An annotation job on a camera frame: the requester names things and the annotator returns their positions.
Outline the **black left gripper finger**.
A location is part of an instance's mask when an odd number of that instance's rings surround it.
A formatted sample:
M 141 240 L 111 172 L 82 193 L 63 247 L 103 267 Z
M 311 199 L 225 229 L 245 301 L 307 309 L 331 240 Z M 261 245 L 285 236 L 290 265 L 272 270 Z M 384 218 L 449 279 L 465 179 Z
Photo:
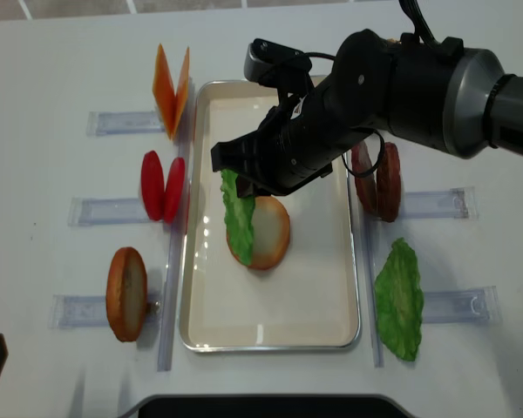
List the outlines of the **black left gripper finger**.
M 215 144 L 210 151 L 213 172 L 226 169 L 252 172 L 256 161 L 257 139 L 258 134 L 250 132 L 231 141 Z

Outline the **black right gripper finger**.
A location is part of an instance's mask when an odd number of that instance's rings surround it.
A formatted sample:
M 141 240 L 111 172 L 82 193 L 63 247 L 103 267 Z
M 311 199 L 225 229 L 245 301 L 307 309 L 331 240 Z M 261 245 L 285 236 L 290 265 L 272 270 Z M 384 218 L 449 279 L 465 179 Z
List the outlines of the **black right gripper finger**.
M 236 194 L 238 198 L 245 199 L 258 195 L 258 185 L 252 179 L 238 175 L 235 181 Z

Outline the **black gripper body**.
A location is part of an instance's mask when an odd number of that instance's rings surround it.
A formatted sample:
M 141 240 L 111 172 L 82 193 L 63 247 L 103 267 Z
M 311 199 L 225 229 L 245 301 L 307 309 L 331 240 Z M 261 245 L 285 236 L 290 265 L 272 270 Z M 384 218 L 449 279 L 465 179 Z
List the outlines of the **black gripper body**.
M 353 131 L 327 109 L 330 81 L 323 80 L 282 125 L 259 130 L 254 171 L 257 196 L 287 196 L 325 176 L 329 164 L 353 146 Z

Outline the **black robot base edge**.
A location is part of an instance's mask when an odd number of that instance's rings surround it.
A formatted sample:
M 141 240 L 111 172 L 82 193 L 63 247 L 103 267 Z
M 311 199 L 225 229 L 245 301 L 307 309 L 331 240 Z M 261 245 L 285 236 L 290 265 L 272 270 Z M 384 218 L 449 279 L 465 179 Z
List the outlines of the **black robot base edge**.
M 376 396 L 187 395 L 147 401 L 140 417 L 409 417 Z

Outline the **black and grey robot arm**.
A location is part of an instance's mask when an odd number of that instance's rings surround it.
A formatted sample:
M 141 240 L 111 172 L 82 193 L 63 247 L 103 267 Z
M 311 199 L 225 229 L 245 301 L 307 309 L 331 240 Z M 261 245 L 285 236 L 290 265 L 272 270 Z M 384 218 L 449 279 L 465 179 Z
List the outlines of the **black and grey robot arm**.
M 246 78 L 276 89 L 279 103 L 255 131 L 212 148 L 213 169 L 237 174 L 240 196 L 290 195 L 378 131 L 459 158 L 486 147 L 523 156 L 523 77 L 506 73 L 491 51 L 452 37 L 430 46 L 414 34 L 393 42 L 362 30 L 318 84 L 312 57 L 259 38 L 249 46 Z

